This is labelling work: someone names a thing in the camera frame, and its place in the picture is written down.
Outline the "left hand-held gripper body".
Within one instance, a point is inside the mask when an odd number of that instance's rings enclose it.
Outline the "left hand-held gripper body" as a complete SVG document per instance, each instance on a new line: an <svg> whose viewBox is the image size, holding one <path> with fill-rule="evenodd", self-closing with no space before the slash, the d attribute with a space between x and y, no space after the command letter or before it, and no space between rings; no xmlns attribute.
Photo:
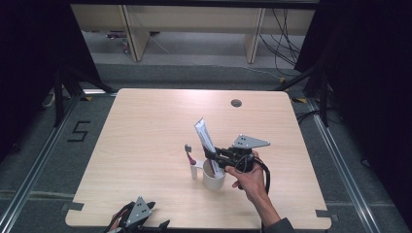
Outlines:
<svg viewBox="0 0 412 233"><path fill-rule="evenodd" d="M146 227L144 223L152 214L152 209L155 202L146 203L139 196L135 202L131 202L126 206L126 212L122 216L119 223L119 228L122 233L148 233L156 232L155 227Z"/></svg>

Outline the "metal floor rail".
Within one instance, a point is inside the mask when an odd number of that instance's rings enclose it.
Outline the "metal floor rail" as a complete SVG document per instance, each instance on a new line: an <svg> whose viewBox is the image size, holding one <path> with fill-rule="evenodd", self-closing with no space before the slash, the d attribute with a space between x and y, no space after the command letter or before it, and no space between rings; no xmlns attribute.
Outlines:
<svg viewBox="0 0 412 233"><path fill-rule="evenodd" d="M372 213L363 194L361 193L361 190L357 182L355 181L355 178L350 171L339 147L337 146L333 136L331 135L329 128L325 126L320 116L314 116L314 121L326 144L327 150L331 156L339 177L345 186L350 200L360 218L360 222L363 225L365 232L381 233L381 229L377 224L374 214Z"/></svg>
<svg viewBox="0 0 412 233"><path fill-rule="evenodd" d="M74 108L80 101L79 97L72 97L63 111L63 117L60 122L55 126L41 151L39 152L33 165L30 167L25 179L23 180L19 189L15 192L13 199L8 205L5 213L0 217L0 233L10 233L21 210L23 209L31 190L38 181L42 174L47 162L49 161L52 151L56 146L56 143L65 128L66 122L72 115Z"/></svg>

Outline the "person's right hand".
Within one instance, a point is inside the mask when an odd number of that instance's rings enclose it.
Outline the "person's right hand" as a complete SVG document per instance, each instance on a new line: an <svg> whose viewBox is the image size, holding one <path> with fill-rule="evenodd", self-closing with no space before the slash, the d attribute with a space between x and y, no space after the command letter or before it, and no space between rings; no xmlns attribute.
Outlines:
<svg viewBox="0 0 412 233"><path fill-rule="evenodd" d="M263 170L259 165L255 164L253 169L247 173L241 173L232 166L226 166L224 170L236 179L232 187L244 190L248 200L252 202L257 210L270 202L265 190Z"/></svg>

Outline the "black metal stand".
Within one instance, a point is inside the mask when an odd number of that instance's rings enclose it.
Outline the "black metal stand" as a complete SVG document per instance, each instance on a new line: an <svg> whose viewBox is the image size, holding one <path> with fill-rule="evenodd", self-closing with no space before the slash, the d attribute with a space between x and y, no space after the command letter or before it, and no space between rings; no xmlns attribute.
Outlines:
<svg viewBox="0 0 412 233"><path fill-rule="evenodd" d="M65 117L63 106L63 89L66 89L72 98L85 97L86 93L80 85L80 81L90 83L103 90L105 93L117 93L118 91L101 82L99 75L95 77L75 69L68 65L60 66L53 78L53 90L55 98L55 126L60 124Z"/></svg>
<svg viewBox="0 0 412 233"><path fill-rule="evenodd" d="M327 122L327 76L325 68L322 65L314 65L307 71L301 73L289 82L282 83L279 87L274 88L274 91L284 91L297 83L307 80L303 89L306 97L320 97L320 117L325 127L328 127Z"/></svg>

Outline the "pink toothbrush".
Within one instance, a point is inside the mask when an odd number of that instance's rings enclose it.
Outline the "pink toothbrush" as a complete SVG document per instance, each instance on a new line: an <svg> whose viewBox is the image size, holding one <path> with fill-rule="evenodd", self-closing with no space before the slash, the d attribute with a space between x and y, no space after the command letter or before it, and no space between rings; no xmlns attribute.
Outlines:
<svg viewBox="0 0 412 233"><path fill-rule="evenodd" d="M188 158L188 160L189 160L189 164L190 164L191 166L196 165L196 160L193 159L193 158L191 157L191 155L190 155L190 153L191 153L191 146L185 145L185 152L186 152L187 158Z"/></svg>

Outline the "small colourful clutter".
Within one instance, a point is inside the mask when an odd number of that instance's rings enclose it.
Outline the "small colourful clutter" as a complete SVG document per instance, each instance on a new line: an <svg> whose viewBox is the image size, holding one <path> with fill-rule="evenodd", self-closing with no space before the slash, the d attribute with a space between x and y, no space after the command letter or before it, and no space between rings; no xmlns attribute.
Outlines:
<svg viewBox="0 0 412 233"><path fill-rule="evenodd" d="M123 46L123 52L129 53L129 44L127 40L127 35L124 31L109 31L106 34L106 37L111 40L120 39L122 46Z"/></svg>

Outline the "white cup with handle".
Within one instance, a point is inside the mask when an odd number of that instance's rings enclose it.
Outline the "white cup with handle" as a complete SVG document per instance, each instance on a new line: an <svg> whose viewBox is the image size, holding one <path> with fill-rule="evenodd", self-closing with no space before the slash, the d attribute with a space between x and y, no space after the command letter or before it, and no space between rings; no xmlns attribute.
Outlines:
<svg viewBox="0 0 412 233"><path fill-rule="evenodd" d="M225 173L221 168L217 168L215 162L209 159L190 161L191 177L196 180L198 171L202 171L203 185L210 189L217 191L223 187Z"/></svg>

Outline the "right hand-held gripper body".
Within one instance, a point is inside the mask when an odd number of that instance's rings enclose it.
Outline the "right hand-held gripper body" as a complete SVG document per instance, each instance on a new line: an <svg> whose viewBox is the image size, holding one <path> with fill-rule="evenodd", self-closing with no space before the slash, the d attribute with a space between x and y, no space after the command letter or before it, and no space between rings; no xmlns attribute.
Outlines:
<svg viewBox="0 0 412 233"><path fill-rule="evenodd" d="M223 149L223 155L228 158L226 165L250 172L254 165L253 149L269 145L267 141L240 134L228 149Z"/></svg>

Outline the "beige wooden furniture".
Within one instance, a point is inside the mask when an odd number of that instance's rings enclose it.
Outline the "beige wooden furniture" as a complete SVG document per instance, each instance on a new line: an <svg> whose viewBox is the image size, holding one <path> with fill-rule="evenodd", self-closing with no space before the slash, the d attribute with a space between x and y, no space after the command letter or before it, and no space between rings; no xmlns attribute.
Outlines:
<svg viewBox="0 0 412 233"><path fill-rule="evenodd" d="M152 32L198 32L242 34L250 64L255 62L260 35L304 36L315 13L313 10L270 8L102 4L73 4L71 9L84 31L123 31L135 61L143 58Z"/></svg>

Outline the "person's left hand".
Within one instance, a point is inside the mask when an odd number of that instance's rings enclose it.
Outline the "person's left hand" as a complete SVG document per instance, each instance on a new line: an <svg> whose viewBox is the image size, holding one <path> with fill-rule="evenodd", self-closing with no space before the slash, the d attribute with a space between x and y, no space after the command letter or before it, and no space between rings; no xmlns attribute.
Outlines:
<svg viewBox="0 0 412 233"><path fill-rule="evenodd" d="M119 227L119 224L122 216L123 212L118 212L112 216L112 219L107 227L107 233L120 233L121 228Z"/></svg>

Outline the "white toothpaste tube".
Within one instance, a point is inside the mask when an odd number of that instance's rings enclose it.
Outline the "white toothpaste tube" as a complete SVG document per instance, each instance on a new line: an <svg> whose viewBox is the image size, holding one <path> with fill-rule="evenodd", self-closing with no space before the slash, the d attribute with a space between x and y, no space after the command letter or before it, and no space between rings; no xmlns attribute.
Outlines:
<svg viewBox="0 0 412 233"><path fill-rule="evenodd" d="M206 152L206 151L216 152L215 147L214 147L214 145L212 143L212 140L210 138L210 135L208 133L206 122L205 122L204 118L201 118L194 125L194 128L195 128L196 133L197 133L197 135L200 139L200 142L202 144L204 152ZM224 175L224 171L222 170L222 168L220 168L218 166L218 164L216 162L212 161L211 159L208 159L208 160L209 160L209 164L211 166L212 173L213 173L214 177L215 178L222 178L223 175Z"/></svg>

